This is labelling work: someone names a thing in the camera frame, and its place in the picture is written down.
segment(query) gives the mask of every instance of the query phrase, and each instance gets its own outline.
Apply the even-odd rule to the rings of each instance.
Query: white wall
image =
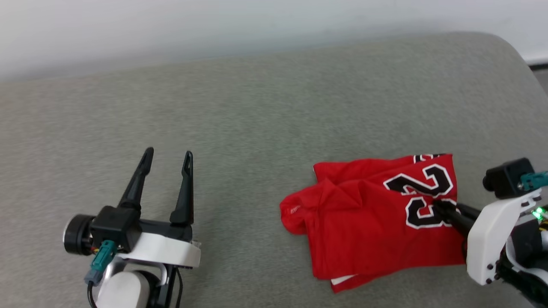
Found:
[[[0,0],[0,82],[449,30],[548,62],[546,0]]]

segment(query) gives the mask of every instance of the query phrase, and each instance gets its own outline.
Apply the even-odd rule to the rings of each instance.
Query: green connector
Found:
[[[521,176],[520,189],[533,191],[548,186],[548,172],[528,173]]]
[[[93,282],[93,285],[96,286],[99,282],[101,282],[103,273],[114,258],[117,249],[118,248],[115,242],[109,240],[103,241],[99,251],[93,258],[91,269],[84,278],[86,284]]]

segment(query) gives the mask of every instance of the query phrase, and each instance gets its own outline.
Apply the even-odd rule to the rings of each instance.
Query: fabric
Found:
[[[318,184],[280,204],[282,223],[307,234],[319,279],[359,274],[355,287],[401,269],[463,264],[463,238],[434,215],[434,199],[456,204],[452,155],[361,159],[314,165]]]
[[[202,261],[181,271],[181,307],[528,307],[464,266],[407,269],[335,295],[312,275],[306,236],[280,223],[279,203],[316,183],[317,162],[450,152],[459,202],[480,208],[494,200],[487,168],[526,156],[548,169],[547,106],[519,54],[478,33],[0,85],[0,306],[89,308],[92,259],[66,254],[62,230],[117,204],[154,146],[144,219],[169,220],[194,154]]]

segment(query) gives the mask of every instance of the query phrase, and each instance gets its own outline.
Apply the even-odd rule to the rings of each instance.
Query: red jersey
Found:
[[[409,267],[463,264],[463,238],[432,210],[434,199],[456,204],[452,159],[318,163],[318,184],[280,204],[282,223],[308,235],[315,277],[357,275],[333,281],[335,292]]]

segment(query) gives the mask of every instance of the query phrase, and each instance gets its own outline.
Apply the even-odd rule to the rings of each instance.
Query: gray fabric surface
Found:
[[[548,168],[547,117],[516,51],[476,33],[0,85],[0,306],[87,306],[91,258],[64,252],[63,228],[115,204],[154,146],[147,219],[168,220],[195,156],[202,263],[183,272],[184,307],[527,307],[464,266],[334,295],[278,205],[319,161],[452,152],[460,201],[480,207],[494,199],[486,168],[522,156]]]

